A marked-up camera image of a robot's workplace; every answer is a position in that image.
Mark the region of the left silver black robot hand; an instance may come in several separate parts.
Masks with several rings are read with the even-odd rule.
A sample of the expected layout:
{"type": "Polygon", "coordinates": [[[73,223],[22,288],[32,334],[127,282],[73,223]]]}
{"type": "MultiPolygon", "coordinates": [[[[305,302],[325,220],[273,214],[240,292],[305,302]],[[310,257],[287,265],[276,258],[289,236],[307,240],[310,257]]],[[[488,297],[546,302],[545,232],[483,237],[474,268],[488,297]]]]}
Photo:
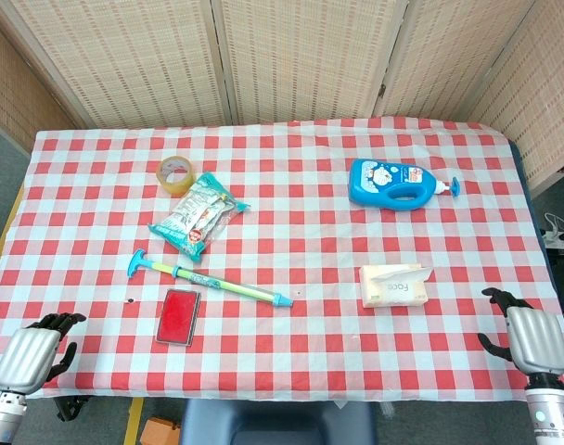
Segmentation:
{"type": "Polygon", "coordinates": [[[86,317],[80,313],[49,313],[15,332],[0,361],[0,391],[31,395],[71,366],[77,343],[71,342],[58,363],[58,347],[86,317]]]}

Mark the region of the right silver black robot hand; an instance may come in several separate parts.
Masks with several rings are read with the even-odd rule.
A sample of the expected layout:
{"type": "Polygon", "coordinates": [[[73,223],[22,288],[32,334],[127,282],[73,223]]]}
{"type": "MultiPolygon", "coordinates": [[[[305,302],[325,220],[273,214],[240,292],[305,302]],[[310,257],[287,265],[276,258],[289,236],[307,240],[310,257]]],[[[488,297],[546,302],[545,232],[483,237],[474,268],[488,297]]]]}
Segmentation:
{"type": "Polygon", "coordinates": [[[513,362],[526,376],[564,374],[564,338],[554,314],[535,309],[525,299],[495,287],[481,293],[499,307],[506,321],[508,347],[497,346],[478,333],[479,342],[489,354],[513,362]]]}

